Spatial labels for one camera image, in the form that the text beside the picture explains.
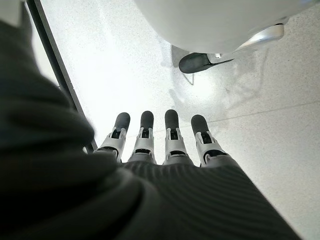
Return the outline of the robot left hand dark glove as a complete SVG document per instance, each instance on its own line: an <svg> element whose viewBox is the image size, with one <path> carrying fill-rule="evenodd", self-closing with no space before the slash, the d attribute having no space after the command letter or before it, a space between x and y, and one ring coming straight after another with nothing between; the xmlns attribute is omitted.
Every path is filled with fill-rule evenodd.
<svg viewBox="0 0 320 240"><path fill-rule="evenodd" d="M0 25L3 240L296 240L237 166L117 164L43 77L31 26Z"/></svg>

